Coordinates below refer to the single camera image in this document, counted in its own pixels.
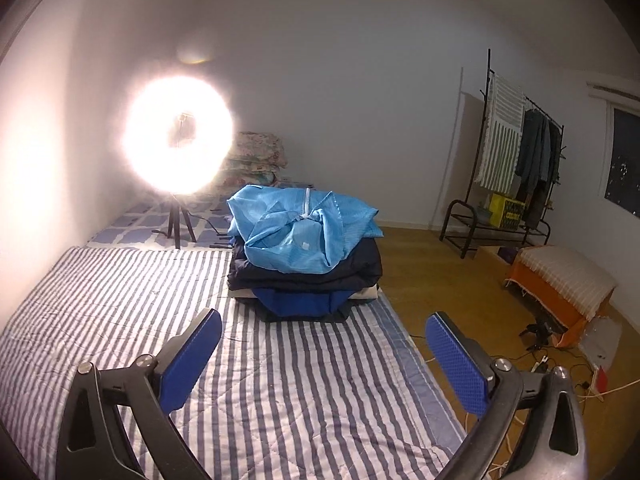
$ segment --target window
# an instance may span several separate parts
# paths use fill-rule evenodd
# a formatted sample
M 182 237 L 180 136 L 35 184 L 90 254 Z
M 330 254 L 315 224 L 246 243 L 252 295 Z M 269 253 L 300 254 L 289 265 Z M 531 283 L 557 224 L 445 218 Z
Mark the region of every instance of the window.
M 640 116 L 611 107 L 613 133 L 604 197 L 640 217 Z

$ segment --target clothes rack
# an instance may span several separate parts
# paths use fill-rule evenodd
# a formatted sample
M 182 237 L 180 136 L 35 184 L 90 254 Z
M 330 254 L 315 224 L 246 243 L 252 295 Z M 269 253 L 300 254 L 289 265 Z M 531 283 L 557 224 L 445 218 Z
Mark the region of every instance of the clothes rack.
M 480 124 L 480 134 L 478 136 L 478 145 L 476 147 L 476 158 L 474 159 L 473 169 L 471 171 L 471 176 L 469 177 L 469 184 L 466 188 L 465 199 L 456 199 L 452 200 L 452 202 L 449 203 L 449 207 L 447 208 L 447 213 L 444 219 L 444 224 L 442 225 L 442 230 L 440 231 L 440 241 L 448 240 L 454 247 L 460 250 L 460 258 L 464 258 L 469 251 L 477 250 L 481 245 L 495 245 L 499 244 L 500 242 L 516 242 L 519 243 L 521 247 L 532 246 L 534 244 L 530 241 L 530 237 L 543 237 L 544 244 L 546 245 L 549 241 L 549 237 L 551 236 L 551 225 L 549 225 L 549 223 L 545 221 L 545 216 L 548 209 L 550 209 L 550 199 L 554 190 L 554 186 L 556 184 L 555 181 L 552 181 L 549 187 L 549 191 L 546 195 L 542 217 L 540 219 L 540 223 L 546 227 L 545 230 L 540 230 L 539 228 L 532 229 L 524 225 L 522 221 L 520 222 L 520 225 L 516 230 L 495 227 L 490 224 L 481 223 L 478 219 L 476 208 L 468 202 L 474 184 L 474 177 L 476 176 L 476 169 L 478 168 L 480 150 L 482 148 L 482 138 L 484 137 L 484 127 L 487 120 L 486 109 L 489 95 L 489 84 L 491 82 L 492 74 L 495 74 L 495 72 L 491 68 L 491 49 L 489 49 L 487 54 L 486 83 L 484 86 L 484 92 L 481 91 L 482 95 L 484 96 L 484 105 L 482 107 L 482 122 Z M 555 124 L 555 126 L 558 127 L 558 129 L 560 130 L 560 157 L 566 158 L 562 154 L 562 150 L 564 150 L 564 146 L 562 146 L 564 124 L 559 124 L 557 121 L 555 121 L 548 113 L 546 113 L 540 106 L 536 104 L 536 102 L 534 102 L 528 96 L 524 95 L 524 99 L 532 106 L 532 108 L 535 108 L 537 111 L 542 113 L 549 121 L 551 121 L 553 124 Z M 470 212 L 470 215 L 454 213 L 453 208 L 457 205 L 466 208 Z M 447 233 L 447 227 L 449 226 L 449 221 L 451 220 L 451 218 L 457 220 L 462 225 L 467 227 L 466 234 Z M 510 237 L 500 238 L 499 236 L 487 237 L 478 235 L 482 232 L 505 233 L 510 234 Z

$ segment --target folded clothes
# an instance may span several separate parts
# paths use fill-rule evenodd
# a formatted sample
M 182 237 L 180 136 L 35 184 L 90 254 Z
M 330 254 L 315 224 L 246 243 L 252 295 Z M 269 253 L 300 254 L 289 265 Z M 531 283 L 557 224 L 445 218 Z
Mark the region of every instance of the folded clothes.
M 236 298 L 236 300 L 255 300 L 256 295 L 250 288 L 238 288 L 238 290 L 229 291 L 230 298 Z M 378 286 L 370 286 L 369 288 L 363 288 L 358 292 L 349 296 L 353 301 L 371 301 L 378 298 Z
M 227 203 L 228 234 L 241 236 L 247 259 L 264 269 L 325 274 L 361 238 L 383 235 L 377 209 L 332 191 L 245 186 Z
M 347 300 L 332 313 L 326 316 L 278 316 L 266 308 L 257 298 L 241 298 L 242 304 L 249 306 L 254 314 L 264 323 L 289 322 L 289 321 L 320 321 L 324 323 L 344 323 L 351 315 L 351 309 L 360 304 L 359 301 Z
M 279 317 L 324 317 L 334 313 L 355 290 L 331 292 L 282 292 L 273 288 L 252 289 L 255 297 Z
M 252 264 L 244 253 L 244 240 L 237 236 L 228 274 L 230 290 L 241 288 L 276 288 L 289 292 L 330 292 L 362 290 L 374 286 L 382 276 L 378 245 L 373 238 L 363 238 L 351 253 L 325 274 L 278 272 Z

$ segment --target dark blue garment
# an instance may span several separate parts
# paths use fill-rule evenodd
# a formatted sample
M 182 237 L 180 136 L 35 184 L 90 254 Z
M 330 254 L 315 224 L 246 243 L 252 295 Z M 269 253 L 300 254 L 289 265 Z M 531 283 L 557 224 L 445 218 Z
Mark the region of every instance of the dark blue garment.
M 324 317 L 334 313 L 356 290 L 283 292 L 274 288 L 252 288 L 255 297 L 276 316 Z

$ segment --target yellow box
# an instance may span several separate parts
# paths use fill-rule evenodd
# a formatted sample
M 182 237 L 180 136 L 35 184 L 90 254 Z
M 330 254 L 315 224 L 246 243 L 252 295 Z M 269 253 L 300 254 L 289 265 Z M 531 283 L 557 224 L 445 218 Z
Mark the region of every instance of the yellow box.
M 515 231 L 520 225 L 520 219 L 524 212 L 524 202 L 508 198 L 497 193 L 492 194 L 489 211 L 491 219 L 489 223 L 494 227 Z

